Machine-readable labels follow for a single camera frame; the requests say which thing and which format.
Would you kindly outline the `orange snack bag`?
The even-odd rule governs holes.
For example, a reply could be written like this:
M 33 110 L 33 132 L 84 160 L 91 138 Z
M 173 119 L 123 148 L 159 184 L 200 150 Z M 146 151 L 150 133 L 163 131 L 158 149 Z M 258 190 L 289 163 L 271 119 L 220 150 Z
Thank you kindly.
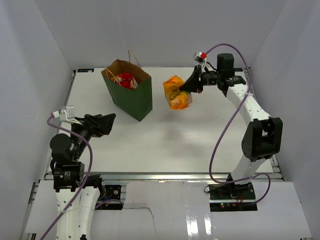
M 163 83 L 165 99 L 172 110 L 186 109 L 193 102 L 190 92 L 180 90 L 184 83 L 183 79 L 177 75 L 173 75 Z

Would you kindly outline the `green brown paper bag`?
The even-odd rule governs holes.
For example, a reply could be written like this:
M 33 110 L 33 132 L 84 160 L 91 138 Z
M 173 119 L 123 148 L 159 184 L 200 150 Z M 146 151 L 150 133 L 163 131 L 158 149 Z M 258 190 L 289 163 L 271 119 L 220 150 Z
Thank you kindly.
M 138 87 L 127 89 L 111 81 L 122 73 L 130 73 L 134 76 Z M 126 60 L 115 60 L 110 66 L 101 71 L 101 75 L 106 84 L 113 103 L 125 111 L 137 121 L 142 121 L 153 109 L 152 77 L 145 72 L 140 63 Z

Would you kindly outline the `large red snack bag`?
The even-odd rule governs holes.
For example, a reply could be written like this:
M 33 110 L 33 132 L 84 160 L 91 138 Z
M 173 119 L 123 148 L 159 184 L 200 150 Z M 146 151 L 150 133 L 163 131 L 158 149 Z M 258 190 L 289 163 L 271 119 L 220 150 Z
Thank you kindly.
M 131 73 L 121 73 L 119 75 L 113 76 L 111 78 L 111 81 L 118 86 L 130 90 L 135 90 L 138 87 L 138 83 Z

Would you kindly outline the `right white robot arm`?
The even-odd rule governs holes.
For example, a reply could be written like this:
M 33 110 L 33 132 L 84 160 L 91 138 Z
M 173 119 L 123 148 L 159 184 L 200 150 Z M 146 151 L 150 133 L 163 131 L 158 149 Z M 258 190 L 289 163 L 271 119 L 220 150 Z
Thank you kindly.
M 283 122 L 264 111 L 249 92 L 249 81 L 236 75 L 231 53 L 217 55 L 215 70 L 207 69 L 207 55 L 204 52 L 197 52 L 194 60 L 197 65 L 180 90 L 201 93 L 205 86 L 217 86 L 237 108 L 237 113 L 246 124 L 241 141 L 242 157 L 224 182 L 226 195 L 236 200 L 248 188 L 260 166 L 280 151 Z

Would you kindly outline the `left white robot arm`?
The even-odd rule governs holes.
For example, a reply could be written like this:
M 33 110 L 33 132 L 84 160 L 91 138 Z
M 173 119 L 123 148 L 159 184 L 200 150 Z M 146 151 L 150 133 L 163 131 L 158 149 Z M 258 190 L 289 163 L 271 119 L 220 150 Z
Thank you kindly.
M 110 134 L 116 114 L 64 117 L 63 111 L 51 113 L 47 124 L 61 130 L 49 143 L 50 168 L 57 201 L 57 240 L 90 239 L 92 219 L 99 199 L 106 193 L 102 176 L 92 174 L 91 138 Z

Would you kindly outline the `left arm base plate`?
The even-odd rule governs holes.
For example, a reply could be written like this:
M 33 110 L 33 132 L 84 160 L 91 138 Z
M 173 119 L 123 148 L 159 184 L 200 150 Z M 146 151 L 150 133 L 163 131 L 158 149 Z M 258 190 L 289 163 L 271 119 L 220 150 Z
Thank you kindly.
M 115 184 L 106 184 L 104 186 L 104 193 L 98 198 L 97 203 L 105 200 L 120 200 L 122 193 L 122 186 Z

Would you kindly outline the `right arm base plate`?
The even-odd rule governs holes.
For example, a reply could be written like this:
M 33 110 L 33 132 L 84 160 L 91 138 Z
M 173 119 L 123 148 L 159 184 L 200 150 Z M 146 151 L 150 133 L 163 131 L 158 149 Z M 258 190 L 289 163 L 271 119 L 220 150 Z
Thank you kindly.
M 245 185 L 209 184 L 203 191 L 209 195 L 210 211 L 252 212 L 257 211 L 256 195 L 251 183 Z

